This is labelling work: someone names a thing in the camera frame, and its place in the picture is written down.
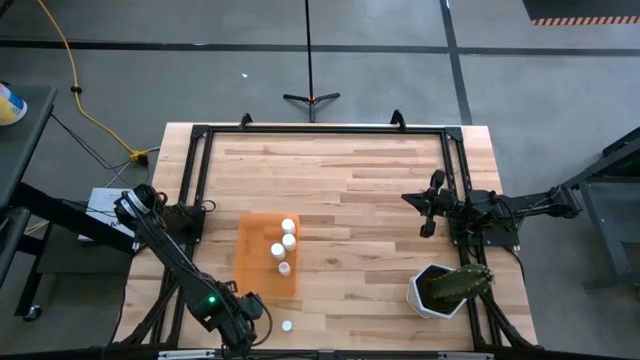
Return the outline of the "white paper sheet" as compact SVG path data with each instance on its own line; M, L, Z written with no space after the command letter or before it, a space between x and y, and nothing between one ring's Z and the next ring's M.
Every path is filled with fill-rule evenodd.
M85 213L118 231L133 237L134 233L121 225L114 213L114 202L121 197L123 189L93 188Z

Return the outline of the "black orange-striped floor mat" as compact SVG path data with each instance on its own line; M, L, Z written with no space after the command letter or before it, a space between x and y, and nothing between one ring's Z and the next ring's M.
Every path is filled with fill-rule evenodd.
M522 0L535 26L640 24L640 0Z

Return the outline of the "orange translucent basket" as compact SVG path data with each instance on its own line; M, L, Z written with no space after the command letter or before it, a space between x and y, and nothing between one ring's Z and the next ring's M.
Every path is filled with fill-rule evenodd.
M294 251L287 251L283 260L272 257L270 248L282 244L285 235L281 222L291 218L296 223L293 234L297 240ZM238 239L234 257L234 279L241 293L254 292L263 299L285 299L296 296L299 216L284 213L248 213L240 217ZM278 265L287 262L291 266L289 276L278 271Z

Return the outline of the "black tripod stand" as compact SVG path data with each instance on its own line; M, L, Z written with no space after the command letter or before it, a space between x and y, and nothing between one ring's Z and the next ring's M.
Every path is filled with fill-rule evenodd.
M312 62L312 44L311 44L311 24L310 24L310 4L309 0L304 0L305 7L305 32L306 32L306 56L307 56L307 71L308 71L308 95L298 96L293 94L284 94L283 98L289 101L298 101L304 103L308 108L308 121L310 123L316 122L316 108L319 103L327 100L335 100L341 97L339 92L329 93L321 96L316 96L314 93L314 77L313 77L313 62Z

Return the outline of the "black metal equipment stand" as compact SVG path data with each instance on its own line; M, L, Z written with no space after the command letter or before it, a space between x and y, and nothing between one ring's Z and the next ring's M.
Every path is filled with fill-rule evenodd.
M583 288L640 290L640 267L632 266L625 251L629 246L640 250L640 127L605 147L597 161L564 185L581 193L608 265L607 274L585 281Z

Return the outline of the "white hexagonal plant pot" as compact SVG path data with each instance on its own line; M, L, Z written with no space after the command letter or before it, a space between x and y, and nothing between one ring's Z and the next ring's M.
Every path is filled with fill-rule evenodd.
M426 300L427 292L421 289L421 284L431 278L445 275L451 271L453 271L451 267L431 263L421 272L410 278L406 301L422 318L451 319L467 302L466 299L457 302Z

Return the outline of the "black metal cart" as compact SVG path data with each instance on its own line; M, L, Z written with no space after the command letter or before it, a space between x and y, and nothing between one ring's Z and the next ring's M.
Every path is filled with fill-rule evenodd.
M23 115L19 121L0 125L0 287L16 253L35 257L15 310L17 317L32 322L42 314L41 307L33 300L42 278L38 266L47 240L24 233L31 216L128 255L135 254L139 244L133 237L86 214L77 204L51 197L22 181L52 115L57 90L50 86L18 86L12 90L25 100L25 106L19 109Z

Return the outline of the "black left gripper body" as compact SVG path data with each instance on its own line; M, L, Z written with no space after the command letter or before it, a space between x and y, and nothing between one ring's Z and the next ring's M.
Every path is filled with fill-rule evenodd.
M221 338L229 356L245 355L257 339L254 321L260 318L259 307L243 307L233 311L224 308Z

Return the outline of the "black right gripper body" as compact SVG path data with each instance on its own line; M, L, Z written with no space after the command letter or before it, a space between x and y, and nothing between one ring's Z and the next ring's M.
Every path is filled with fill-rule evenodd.
M452 211L457 203L452 190L444 189L442 186L446 174L443 170L436 170L430 179L429 188L425 191L431 195L431 212L430 217L425 217L425 222L421 226L420 236L423 238L429 238L435 233L436 222L435 216L446 217L446 213Z

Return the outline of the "yellow and blue container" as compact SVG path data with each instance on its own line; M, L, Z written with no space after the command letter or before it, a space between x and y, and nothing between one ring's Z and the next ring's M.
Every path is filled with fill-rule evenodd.
M27 103L0 82L0 126L20 121L27 112Z

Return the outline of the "green cactus plant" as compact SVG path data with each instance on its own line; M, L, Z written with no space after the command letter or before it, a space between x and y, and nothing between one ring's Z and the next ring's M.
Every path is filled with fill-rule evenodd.
M458 302L484 294L491 286L494 275L482 264L467 264L428 282L430 300Z

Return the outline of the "black aluminium table frame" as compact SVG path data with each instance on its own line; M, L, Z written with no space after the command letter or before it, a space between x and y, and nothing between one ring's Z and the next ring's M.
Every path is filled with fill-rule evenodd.
M401 195L420 192L432 173L458 163L458 190L502 188L489 131L465 126L460 140L443 130L408 134L382 125L373 133L218 133L212 141L204 196L215 203L195 250L197 266L234 278L240 217L299 216L296 296L265 299L256 324L267 349L469 350L466 310L424 319L407 303L412 276L431 263L457 267L445 221L419 235L422 218ZM281 324L289 320L290 332Z

